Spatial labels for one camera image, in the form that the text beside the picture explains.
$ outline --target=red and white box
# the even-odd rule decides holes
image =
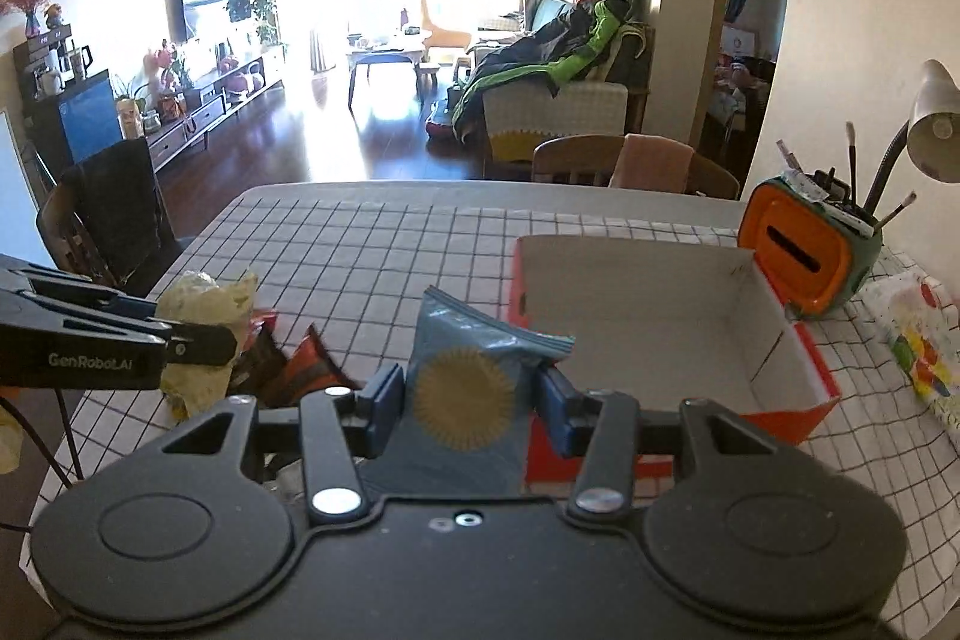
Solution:
[[[840,391],[801,323],[784,314],[752,250],[643,239],[524,237],[517,242],[510,321],[576,345],[560,371],[581,390],[677,410],[706,397],[776,437],[803,442]],[[566,482],[534,419],[527,482]],[[637,477],[672,463],[637,458]]]

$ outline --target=cable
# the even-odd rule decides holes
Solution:
[[[34,530],[32,527],[21,527],[19,524],[6,524],[0,521],[0,528],[6,531],[16,531],[19,534],[30,534]]]
[[[61,409],[61,421],[64,421],[64,434],[66,435],[66,445],[70,449],[70,458],[73,459],[73,471],[77,473],[77,479],[83,480],[83,469],[80,468],[80,454],[77,452],[77,442],[73,438],[73,429],[70,428],[70,413],[66,411],[66,400],[64,400],[64,391],[54,389],[56,394],[56,403]]]
[[[54,455],[50,453],[50,449],[47,447],[46,443],[42,439],[40,439],[40,435],[37,434],[37,430],[31,426],[30,421],[28,421],[25,417],[23,417],[23,413],[21,413],[20,410],[16,408],[16,405],[14,405],[13,402],[8,400],[7,397],[0,396],[0,407],[6,410],[13,417],[13,419],[16,420],[18,424],[20,424],[20,427],[23,429],[23,431],[27,432],[27,434],[30,435],[30,439],[34,441],[34,444],[37,447],[37,449],[40,449],[40,453],[43,453],[43,458],[47,459],[47,463],[50,464],[50,468],[54,472],[56,472],[56,477],[59,477],[61,479],[61,482],[67,488],[72,488],[73,483],[70,482],[69,477],[66,477],[66,472],[64,472],[64,468],[61,467],[58,463],[56,463],[56,458],[54,458]]]

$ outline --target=jar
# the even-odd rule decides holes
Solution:
[[[160,116],[156,112],[147,112],[143,116],[143,130],[147,134],[155,134],[160,131]]]
[[[136,101],[132,98],[121,98],[117,101],[117,116],[124,139],[138,139],[143,136],[143,119]]]

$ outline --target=white tablecloth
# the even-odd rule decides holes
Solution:
[[[203,230],[154,293],[181,269],[260,278],[257,304],[280,312],[289,350],[315,323],[347,374],[409,359],[422,292],[439,285],[505,319],[517,237],[583,234],[736,244],[744,205],[693,196],[515,183],[267,186],[235,199]],[[885,251],[875,275],[912,262]],[[957,326],[956,308],[949,308]],[[843,393],[803,450],[885,496],[904,520],[909,554],[884,617],[921,637],[960,595],[960,459],[851,301],[810,324]],[[72,429],[85,472],[102,469],[173,425],[160,391],[92,391]],[[70,466],[65,442],[56,453]],[[666,490],[669,480],[652,485]],[[36,516],[61,491],[51,472]],[[29,540],[21,567],[36,584]]]

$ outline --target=lamp shade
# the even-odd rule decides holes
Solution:
[[[923,84],[910,116],[907,152],[926,176],[960,183],[960,89],[939,61],[923,64]]]

